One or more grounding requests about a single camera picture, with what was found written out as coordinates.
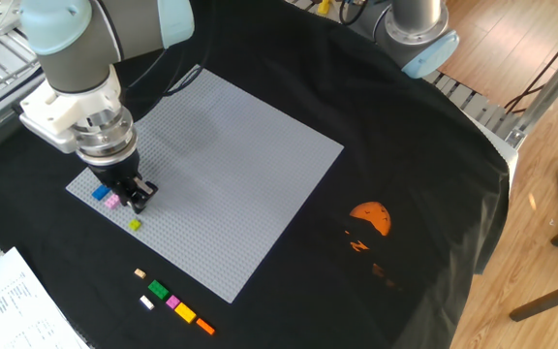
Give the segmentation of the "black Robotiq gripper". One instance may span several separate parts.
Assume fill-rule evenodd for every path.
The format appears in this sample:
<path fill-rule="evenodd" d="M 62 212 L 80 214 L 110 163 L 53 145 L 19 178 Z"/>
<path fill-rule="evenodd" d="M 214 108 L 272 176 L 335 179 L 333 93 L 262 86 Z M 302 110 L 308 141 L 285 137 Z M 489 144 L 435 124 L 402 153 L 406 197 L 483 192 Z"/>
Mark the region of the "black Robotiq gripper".
<path fill-rule="evenodd" d="M 135 150 L 123 161 L 106 166 L 89 165 L 88 168 L 106 187 L 112 188 L 121 205 L 130 206 L 139 214 L 158 192 L 155 184 L 141 179 L 139 165 L 140 154 Z"/>

